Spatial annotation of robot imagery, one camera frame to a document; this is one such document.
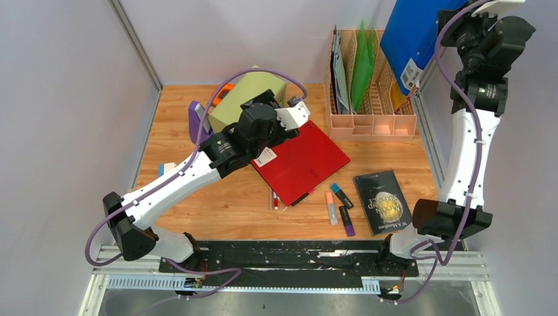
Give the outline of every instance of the gold illustration on book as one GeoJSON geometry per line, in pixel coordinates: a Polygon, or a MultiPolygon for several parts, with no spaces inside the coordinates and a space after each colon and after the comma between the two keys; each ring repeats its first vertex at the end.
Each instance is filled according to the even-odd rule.
{"type": "Polygon", "coordinates": [[[374,199],[368,200],[368,208],[375,209],[384,224],[397,222],[403,216],[403,205],[389,192],[378,192],[374,199]]]}

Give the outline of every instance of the robotic arm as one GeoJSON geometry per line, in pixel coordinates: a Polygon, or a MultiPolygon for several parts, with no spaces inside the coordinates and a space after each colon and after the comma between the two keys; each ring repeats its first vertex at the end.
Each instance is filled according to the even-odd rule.
{"type": "Polygon", "coordinates": [[[502,13],[498,10],[510,9],[522,2],[470,0],[457,11],[438,13],[439,32],[447,29],[441,45],[457,47],[463,63],[463,70],[457,73],[455,83],[470,99],[482,128],[478,133],[477,127],[480,126],[475,123],[473,113],[453,87],[453,147],[447,177],[438,200],[420,199],[413,212],[413,224],[386,238],[376,261],[376,267],[382,273],[400,273],[412,264],[415,254],[432,243],[452,240],[456,236],[466,238],[491,225],[492,214],[483,210],[482,192],[490,145],[507,100],[507,78],[503,76],[510,71],[511,64],[521,55],[535,32],[535,28],[522,18],[506,16],[498,20],[496,14],[502,13]],[[474,12],[459,14],[466,6],[480,7],[474,12]],[[480,159],[475,155],[475,152],[479,154],[478,146],[482,148],[480,159]],[[473,188],[470,187],[471,179],[476,179],[473,188]],[[462,219],[465,225],[460,227],[462,219]]]}
{"type": "Polygon", "coordinates": [[[143,188],[120,197],[111,192],[103,198],[105,214],[131,205],[109,221],[124,260],[151,254],[182,263],[198,251],[188,233],[177,234],[153,223],[169,208],[196,190],[228,176],[258,158],[265,147],[274,147],[299,135],[310,111],[303,101],[291,99],[281,108],[271,90],[241,105],[237,123],[203,142],[188,168],[188,157],[170,172],[143,188]]]}

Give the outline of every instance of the highlighter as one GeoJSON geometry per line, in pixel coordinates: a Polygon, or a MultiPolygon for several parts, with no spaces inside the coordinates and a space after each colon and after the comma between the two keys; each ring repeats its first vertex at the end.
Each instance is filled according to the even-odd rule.
{"type": "Polygon", "coordinates": [[[332,189],[333,193],[343,202],[343,205],[347,207],[347,209],[353,208],[353,202],[345,195],[345,192],[341,191],[341,188],[333,183],[330,188],[332,189]]]}
{"type": "Polygon", "coordinates": [[[337,225],[339,223],[339,220],[337,220],[337,214],[335,213],[335,203],[333,202],[333,195],[331,194],[331,192],[326,192],[326,200],[328,202],[330,221],[332,225],[337,225]]]}
{"type": "Polygon", "coordinates": [[[349,217],[349,211],[345,206],[339,206],[339,212],[341,213],[341,220],[343,221],[343,226],[347,232],[347,236],[354,236],[355,229],[353,228],[353,222],[351,222],[351,217],[349,217]]]}

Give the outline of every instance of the green box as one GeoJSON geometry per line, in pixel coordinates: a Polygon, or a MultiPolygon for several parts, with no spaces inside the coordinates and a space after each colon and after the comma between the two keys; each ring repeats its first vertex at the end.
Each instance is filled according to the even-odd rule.
{"type": "Polygon", "coordinates": [[[275,100],[282,106],[286,88],[287,83],[274,74],[268,72],[249,72],[245,74],[226,97],[221,100],[219,105],[209,113],[209,124],[211,124],[213,132],[219,133],[225,126],[237,122],[242,112],[240,105],[267,89],[273,91],[275,100]]]}

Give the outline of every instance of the green folder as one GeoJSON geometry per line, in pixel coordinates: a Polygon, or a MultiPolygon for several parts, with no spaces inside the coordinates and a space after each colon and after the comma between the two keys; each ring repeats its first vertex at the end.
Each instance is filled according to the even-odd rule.
{"type": "Polygon", "coordinates": [[[355,66],[353,68],[353,81],[351,82],[351,100],[355,112],[361,107],[368,83],[374,71],[376,56],[374,50],[375,37],[376,32],[371,31],[367,40],[365,23],[362,22],[359,33],[357,34],[357,54],[355,56],[355,66]]]}

